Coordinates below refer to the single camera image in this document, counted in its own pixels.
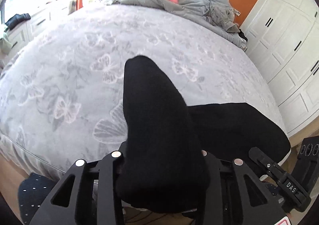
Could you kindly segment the black pants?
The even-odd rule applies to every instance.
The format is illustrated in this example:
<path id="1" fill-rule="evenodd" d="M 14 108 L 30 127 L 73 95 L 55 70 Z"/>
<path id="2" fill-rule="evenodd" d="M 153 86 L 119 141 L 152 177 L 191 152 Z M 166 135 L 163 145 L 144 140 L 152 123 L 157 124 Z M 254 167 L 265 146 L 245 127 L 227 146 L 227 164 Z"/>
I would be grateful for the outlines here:
<path id="1" fill-rule="evenodd" d="M 251 161 L 257 147 L 276 163 L 291 150 L 278 125 L 247 103 L 187 106 L 167 75 L 146 56 L 124 66 L 127 151 L 117 180 L 119 197 L 135 208 L 175 214 L 204 201 L 210 177 L 203 153 Z"/>

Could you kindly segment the white wardrobe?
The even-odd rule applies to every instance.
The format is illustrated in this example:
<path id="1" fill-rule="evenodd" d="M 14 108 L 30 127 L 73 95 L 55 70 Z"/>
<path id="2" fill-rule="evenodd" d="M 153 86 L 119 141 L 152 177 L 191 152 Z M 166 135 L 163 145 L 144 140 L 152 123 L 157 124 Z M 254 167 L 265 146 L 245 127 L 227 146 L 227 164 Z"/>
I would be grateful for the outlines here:
<path id="1" fill-rule="evenodd" d="M 247 55 L 293 136 L 318 117 L 318 6 L 314 0 L 266 0 L 245 36 Z"/>

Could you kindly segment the black item beside bed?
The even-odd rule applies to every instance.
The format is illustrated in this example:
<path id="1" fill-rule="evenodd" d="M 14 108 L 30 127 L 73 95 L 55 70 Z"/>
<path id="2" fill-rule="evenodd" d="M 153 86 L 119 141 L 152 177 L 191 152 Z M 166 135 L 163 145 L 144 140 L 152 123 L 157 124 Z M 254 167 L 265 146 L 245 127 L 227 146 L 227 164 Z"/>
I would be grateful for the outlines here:
<path id="1" fill-rule="evenodd" d="M 238 35 L 239 35 L 240 38 L 242 38 L 243 40 L 248 42 L 248 38 L 244 35 L 244 33 L 243 33 L 243 31 L 241 29 L 239 29 Z"/>

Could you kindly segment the grey crumpled duvet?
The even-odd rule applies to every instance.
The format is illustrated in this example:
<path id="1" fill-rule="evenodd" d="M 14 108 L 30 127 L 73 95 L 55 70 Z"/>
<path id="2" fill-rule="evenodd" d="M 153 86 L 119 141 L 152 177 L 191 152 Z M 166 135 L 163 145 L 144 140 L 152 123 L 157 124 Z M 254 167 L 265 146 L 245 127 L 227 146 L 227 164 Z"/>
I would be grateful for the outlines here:
<path id="1" fill-rule="evenodd" d="M 107 5 L 121 4 L 161 9 L 195 22 L 245 50 L 247 41 L 240 37 L 235 24 L 236 9 L 229 0 L 101 0 Z"/>

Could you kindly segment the grey butterfly bedspread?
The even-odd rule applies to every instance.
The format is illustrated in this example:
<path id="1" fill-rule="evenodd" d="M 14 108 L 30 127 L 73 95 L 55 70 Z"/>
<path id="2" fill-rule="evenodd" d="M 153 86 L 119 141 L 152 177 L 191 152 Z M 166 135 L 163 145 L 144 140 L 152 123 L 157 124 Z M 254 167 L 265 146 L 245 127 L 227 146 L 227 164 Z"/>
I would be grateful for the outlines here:
<path id="1" fill-rule="evenodd" d="M 166 11 L 95 5 L 54 22 L 1 73 L 1 154 L 27 173 L 59 179 L 126 139 L 125 62 L 151 58 L 188 105 L 247 102 L 279 127 L 270 89 L 241 48 Z"/>

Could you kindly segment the dark dotted slipper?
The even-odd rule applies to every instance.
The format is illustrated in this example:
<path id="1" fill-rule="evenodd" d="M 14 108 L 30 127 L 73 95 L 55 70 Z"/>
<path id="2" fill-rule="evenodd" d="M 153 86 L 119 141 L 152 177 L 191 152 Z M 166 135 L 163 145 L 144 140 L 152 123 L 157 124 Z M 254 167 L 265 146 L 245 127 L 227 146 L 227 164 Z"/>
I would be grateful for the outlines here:
<path id="1" fill-rule="evenodd" d="M 31 173 L 18 188 L 18 205 L 23 224 L 30 224 L 36 211 L 56 182 L 39 174 Z"/>

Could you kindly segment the white drawer cabinet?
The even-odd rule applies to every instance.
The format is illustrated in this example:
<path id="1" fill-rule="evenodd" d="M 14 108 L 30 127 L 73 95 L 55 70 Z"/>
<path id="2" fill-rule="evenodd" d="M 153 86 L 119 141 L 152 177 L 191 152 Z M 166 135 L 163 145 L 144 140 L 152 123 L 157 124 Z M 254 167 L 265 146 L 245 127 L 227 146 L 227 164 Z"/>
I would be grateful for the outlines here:
<path id="1" fill-rule="evenodd" d="M 10 46 L 5 49 L 5 52 L 1 52 L 1 68 L 49 25 L 65 18 L 75 9 L 75 1 L 56 0 L 39 8 L 30 20 L 19 23 L 13 30 L 6 30 Z"/>

